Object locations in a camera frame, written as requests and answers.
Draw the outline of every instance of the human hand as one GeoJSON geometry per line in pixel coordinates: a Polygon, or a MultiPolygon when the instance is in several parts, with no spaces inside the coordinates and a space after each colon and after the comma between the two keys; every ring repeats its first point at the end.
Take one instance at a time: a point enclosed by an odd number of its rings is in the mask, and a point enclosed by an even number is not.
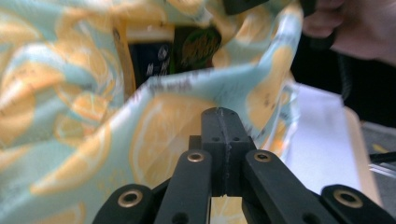
{"type": "Polygon", "coordinates": [[[303,32],[324,38],[336,32],[332,49],[396,66],[396,0],[317,0],[303,32]]]}

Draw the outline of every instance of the finger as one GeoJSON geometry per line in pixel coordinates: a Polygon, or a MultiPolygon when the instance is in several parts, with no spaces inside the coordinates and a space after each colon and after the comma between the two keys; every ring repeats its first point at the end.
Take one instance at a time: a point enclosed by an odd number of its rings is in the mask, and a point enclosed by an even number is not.
{"type": "Polygon", "coordinates": [[[317,9],[336,10],[343,5],[345,0],[317,0],[317,9]]]}
{"type": "Polygon", "coordinates": [[[317,11],[304,19],[304,26],[335,28],[344,21],[344,16],[334,11],[317,11]]]}
{"type": "Polygon", "coordinates": [[[332,34],[332,27],[303,26],[303,33],[314,38],[326,38],[332,34]]]}

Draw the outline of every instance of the fabric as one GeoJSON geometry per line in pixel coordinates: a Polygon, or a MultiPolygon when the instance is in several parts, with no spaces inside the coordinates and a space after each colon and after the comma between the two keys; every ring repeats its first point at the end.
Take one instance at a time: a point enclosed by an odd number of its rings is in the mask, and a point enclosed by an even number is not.
{"type": "MultiPolygon", "coordinates": [[[[0,1],[0,223],[91,223],[115,189],[171,176],[200,114],[237,112],[277,155],[298,119],[288,85],[302,13],[270,1],[226,16],[220,0],[0,1]],[[131,79],[131,22],[214,24],[214,68],[131,79]]],[[[213,223],[244,223],[216,199],[213,223]]]]}

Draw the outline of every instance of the lemon print fabric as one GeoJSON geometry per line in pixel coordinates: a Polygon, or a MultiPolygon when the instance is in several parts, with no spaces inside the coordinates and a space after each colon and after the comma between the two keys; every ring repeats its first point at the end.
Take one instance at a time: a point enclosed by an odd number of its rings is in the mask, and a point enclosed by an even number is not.
{"type": "MultiPolygon", "coordinates": [[[[171,177],[212,107],[238,113],[257,148],[285,159],[301,26],[292,0],[234,16],[221,0],[0,1],[0,223],[92,223],[114,190],[171,177]],[[122,41],[135,23],[213,25],[214,67],[131,92],[122,41]]],[[[241,199],[213,199],[211,223],[246,223],[241,199]]]]}

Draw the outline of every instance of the metal screw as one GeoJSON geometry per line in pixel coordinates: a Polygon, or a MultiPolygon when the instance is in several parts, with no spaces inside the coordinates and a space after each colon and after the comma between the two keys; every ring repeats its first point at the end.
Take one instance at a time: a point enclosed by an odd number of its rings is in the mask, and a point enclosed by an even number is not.
{"type": "Polygon", "coordinates": [[[137,189],[131,189],[123,192],[119,197],[119,206],[121,207],[133,207],[139,204],[143,199],[143,193],[137,189]]]}
{"type": "Polygon", "coordinates": [[[187,159],[192,162],[199,162],[204,160],[204,155],[199,152],[191,153],[187,159]]]}
{"type": "Polygon", "coordinates": [[[334,198],[341,204],[351,207],[360,208],[363,206],[361,199],[351,191],[337,189],[334,191],[334,198]]]}
{"type": "Polygon", "coordinates": [[[266,152],[256,152],[256,154],[254,154],[254,159],[256,161],[268,162],[271,160],[271,156],[266,152]]]}

